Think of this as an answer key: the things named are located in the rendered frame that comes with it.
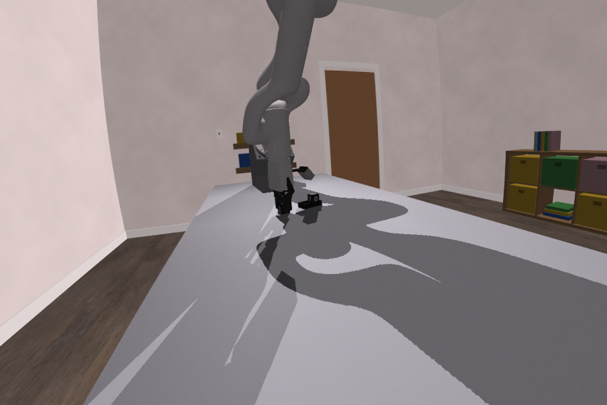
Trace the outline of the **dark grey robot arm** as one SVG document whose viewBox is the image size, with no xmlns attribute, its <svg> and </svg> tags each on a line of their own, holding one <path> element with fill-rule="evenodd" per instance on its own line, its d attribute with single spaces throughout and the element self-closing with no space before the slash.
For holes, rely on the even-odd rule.
<svg viewBox="0 0 607 405">
<path fill-rule="evenodd" d="M 243 139 L 266 154 L 267 159 L 292 156 L 289 115 L 309 96 L 309 82 L 302 74 L 314 17 L 330 15 L 337 1 L 266 0 L 278 22 L 275 57 L 260 73 L 257 92 L 246 106 Z"/>
</svg>

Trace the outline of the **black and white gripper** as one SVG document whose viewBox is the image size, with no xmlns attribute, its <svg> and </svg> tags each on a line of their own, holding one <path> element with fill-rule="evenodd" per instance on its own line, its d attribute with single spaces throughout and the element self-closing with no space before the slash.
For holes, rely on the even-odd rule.
<svg viewBox="0 0 607 405">
<path fill-rule="evenodd" d="M 276 209 L 278 208 L 277 204 L 282 203 L 284 212 L 292 210 L 291 199 L 295 192 L 290 160 L 291 158 L 268 160 L 269 188 L 274 192 Z M 285 194 L 285 192 L 287 193 Z"/>
</svg>

